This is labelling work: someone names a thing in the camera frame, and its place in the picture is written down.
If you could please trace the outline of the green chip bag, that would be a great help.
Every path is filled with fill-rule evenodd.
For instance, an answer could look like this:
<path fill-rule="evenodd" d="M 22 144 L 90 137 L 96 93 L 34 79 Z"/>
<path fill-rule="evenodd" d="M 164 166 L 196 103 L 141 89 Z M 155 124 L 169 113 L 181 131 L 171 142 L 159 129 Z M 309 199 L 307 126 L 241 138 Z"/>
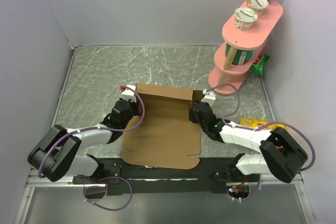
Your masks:
<path fill-rule="evenodd" d="M 266 67 L 268 60 L 269 60 L 269 55 L 259 53 L 258 57 L 255 59 L 255 61 L 250 66 L 249 71 L 252 73 L 257 73 L 262 76 L 265 72 L 265 67 Z"/>

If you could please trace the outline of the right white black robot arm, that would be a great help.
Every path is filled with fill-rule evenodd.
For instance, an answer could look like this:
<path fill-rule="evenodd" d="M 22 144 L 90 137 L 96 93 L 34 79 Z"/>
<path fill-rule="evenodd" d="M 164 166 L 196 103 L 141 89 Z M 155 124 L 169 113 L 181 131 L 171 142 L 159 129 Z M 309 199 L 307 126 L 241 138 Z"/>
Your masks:
<path fill-rule="evenodd" d="M 274 130 L 250 128 L 223 120 L 213 113 L 206 102 L 195 102 L 189 120 L 200 125 L 213 141 L 235 144 L 257 154 L 238 154 L 229 165 L 230 177 L 243 180 L 251 174 L 272 174 L 279 181 L 290 183 L 308 160 L 308 154 L 283 127 Z"/>

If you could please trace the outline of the chobani yogurt cup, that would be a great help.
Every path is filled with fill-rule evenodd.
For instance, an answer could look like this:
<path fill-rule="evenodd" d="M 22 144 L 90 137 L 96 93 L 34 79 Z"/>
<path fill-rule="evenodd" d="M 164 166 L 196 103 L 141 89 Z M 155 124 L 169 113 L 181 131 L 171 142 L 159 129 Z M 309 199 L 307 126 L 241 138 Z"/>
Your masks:
<path fill-rule="evenodd" d="M 234 25 L 238 30 L 241 31 L 247 31 L 252 26 L 252 24 L 258 19 L 258 14 L 248 7 L 240 7 L 236 9 L 234 16 L 235 16 Z"/>
<path fill-rule="evenodd" d="M 267 0 L 246 0 L 247 7 L 254 10 L 258 16 L 268 7 Z"/>

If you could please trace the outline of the brown cardboard box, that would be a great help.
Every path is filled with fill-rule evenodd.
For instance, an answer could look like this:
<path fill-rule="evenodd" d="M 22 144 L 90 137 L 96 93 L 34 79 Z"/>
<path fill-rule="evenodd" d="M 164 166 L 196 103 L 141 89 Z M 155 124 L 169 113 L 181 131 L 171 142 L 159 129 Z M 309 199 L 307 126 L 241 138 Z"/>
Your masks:
<path fill-rule="evenodd" d="M 121 158 L 128 164 L 172 169 L 196 167 L 201 152 L 201 127 L 189 120 L 201 90 L 138 83 L 144 119 L 133 117 L 123 134 Z"/>

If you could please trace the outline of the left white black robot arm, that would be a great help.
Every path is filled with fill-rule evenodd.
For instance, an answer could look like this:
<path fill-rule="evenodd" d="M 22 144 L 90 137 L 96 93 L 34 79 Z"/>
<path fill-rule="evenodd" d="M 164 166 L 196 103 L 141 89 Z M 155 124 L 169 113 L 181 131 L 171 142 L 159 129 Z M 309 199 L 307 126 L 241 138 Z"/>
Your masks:
<path fill-rule="evenodd" d="M 51 182 L 64 176 L 81 176 L 98 183 L 106 173 L 104 163 L 91 154 L 80 156 L 78 151 L 114 143 L 124 132 L 130 131 L 129 122 L 136 116 L 144 118 L 144 113 L 141 99 L 119 99 L 95 126 L 66 129 L 54 125 L 28 154 L 27 161 L 38 170 L 39 178 L 48 178 Z"/>

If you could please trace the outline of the green can on shelf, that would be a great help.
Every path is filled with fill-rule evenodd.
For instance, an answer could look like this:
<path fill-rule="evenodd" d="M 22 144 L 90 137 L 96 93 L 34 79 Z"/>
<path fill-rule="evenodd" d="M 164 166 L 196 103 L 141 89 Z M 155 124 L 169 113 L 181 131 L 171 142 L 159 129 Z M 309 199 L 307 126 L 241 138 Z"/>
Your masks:
<path fill-rule="evenodd" d="M 235 56 L 232 60 L 233 65 L 243 65 L 253 56 L 252 50 L 237 49 Z"/>

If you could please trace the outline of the middle Chobani yogurt cup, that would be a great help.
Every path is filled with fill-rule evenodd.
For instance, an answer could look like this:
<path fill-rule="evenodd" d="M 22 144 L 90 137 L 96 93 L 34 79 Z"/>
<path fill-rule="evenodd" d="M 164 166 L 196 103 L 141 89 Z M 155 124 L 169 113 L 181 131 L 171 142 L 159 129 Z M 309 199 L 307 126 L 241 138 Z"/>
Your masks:
<path fill-rule="evenodd" d="M 247 7 L 254 10 L 258 16 L 268 7 L 267 0 L 246 0 Z"/>

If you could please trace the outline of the pink tiered wooden shelf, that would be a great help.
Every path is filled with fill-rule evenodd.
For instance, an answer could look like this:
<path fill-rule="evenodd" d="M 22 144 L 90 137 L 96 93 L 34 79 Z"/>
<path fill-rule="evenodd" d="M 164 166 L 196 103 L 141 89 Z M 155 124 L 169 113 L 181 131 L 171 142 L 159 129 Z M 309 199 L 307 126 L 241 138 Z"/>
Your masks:
<path fill-rule="evenodd" d="M 208 84 L 215 92 L 230 95 L 240 88 L 282 14 L 281 4 L 272 1 L 247 31 L 234 26 L 234 15 L 223 25 L 224 42 L 214 54 L 215 67 L 208 76 Z M 253 55 L 246 63 L 234 65 L 234 53 L 238 50 L 252 51 Z"/>

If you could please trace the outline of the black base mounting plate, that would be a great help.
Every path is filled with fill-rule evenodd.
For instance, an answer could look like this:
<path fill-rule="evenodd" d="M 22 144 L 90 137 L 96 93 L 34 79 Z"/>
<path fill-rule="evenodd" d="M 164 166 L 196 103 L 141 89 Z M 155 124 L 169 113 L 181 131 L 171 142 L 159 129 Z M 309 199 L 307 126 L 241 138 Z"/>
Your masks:
<path fill-rule="evenodd" d="M 234 171 L 235 158 L 202 157 L 192 169 L 147 168 L 131 165 L 120 158 L 100 158 L 104 165 L 100 178 L 119 176 L 132 186 L 133 193 L 227 193 L 226 184 L 256 182 L 258 175 Z"/>

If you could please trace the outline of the front Chobani yogurt cup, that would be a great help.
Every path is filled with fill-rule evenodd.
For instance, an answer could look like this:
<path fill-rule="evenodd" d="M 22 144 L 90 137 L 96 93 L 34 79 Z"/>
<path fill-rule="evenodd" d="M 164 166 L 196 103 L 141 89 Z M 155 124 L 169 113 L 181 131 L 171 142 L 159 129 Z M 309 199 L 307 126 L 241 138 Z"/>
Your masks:
<path fill-rule="evenodd" d="M 248 7 L 240 7 L 236 9 L 234 16 L 235 16 L 234 25 L 238 30 L 241 31 L 247 31 L 252 26 L 252 24 L 258 19 L 258 14 Z"/>

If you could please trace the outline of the yellow chip bag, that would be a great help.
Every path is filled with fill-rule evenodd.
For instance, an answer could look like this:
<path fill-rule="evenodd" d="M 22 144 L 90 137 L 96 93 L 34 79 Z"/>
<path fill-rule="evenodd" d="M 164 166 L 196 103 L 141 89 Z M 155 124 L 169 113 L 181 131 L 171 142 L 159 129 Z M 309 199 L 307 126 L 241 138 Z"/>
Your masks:
<path fill-rule="evenodd" d="M 267 120 L 261 120 L 261 119 L 252 119 L 252 118 L 242 118 L 240 120 L 240 124 L 245 127 L 250 127 L 250 128 L 260 128 L 263 125 L 266 125 L 267 123 L 270 123 L 270 121 Z M 275 130 L 277 127 L 281 127 L 283 129 L 286 129 L 286 126 L 283 124 L 272 124 L 266 127 L 268 130 Z"/>

